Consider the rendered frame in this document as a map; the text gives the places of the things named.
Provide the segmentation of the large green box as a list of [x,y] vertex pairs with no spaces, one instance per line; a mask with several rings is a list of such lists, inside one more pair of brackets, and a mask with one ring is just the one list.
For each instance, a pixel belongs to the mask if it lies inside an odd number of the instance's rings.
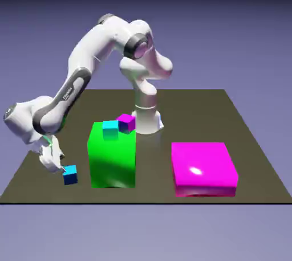
[[87,141],[92,188],[134,188],[136,131],[119,132],[116,140],[105,140],[102,122],[93,123]]

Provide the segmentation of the small blue cube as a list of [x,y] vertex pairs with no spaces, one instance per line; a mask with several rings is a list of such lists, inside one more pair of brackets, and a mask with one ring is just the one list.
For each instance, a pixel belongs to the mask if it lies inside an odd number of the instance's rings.
[[63,182],[65,185],[72,185],[78,183],[78,175],[76,165],[65,166],[63,172]]

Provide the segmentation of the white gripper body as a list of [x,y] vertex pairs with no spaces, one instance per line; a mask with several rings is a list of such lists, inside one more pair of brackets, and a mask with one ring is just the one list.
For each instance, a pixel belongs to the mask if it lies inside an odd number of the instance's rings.
[[39,160],[51,173],[64,172],[61,159],[64,158],[56,136],[43,137],[44,143],[40,146]]

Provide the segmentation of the small magenta cube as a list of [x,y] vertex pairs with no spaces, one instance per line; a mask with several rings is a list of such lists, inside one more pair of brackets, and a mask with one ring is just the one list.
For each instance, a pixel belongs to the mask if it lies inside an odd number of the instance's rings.
[[119,132],[129,134],[135,130],[135,117],[129,114],[121,114],[117,119]]

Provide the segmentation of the small cyan cube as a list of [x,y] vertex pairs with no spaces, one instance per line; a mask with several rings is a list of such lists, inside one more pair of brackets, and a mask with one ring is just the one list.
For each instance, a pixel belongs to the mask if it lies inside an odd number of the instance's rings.
[[119,122],[117,120],[103,121],[102,132],[105,140],[116,140],[119,135]]

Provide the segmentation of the large magenta box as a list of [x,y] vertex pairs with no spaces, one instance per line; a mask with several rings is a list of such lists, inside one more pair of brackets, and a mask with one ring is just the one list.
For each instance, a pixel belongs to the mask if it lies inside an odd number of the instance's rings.
[[238,173],[223,142],[171,143],[176,197],[234,197]]

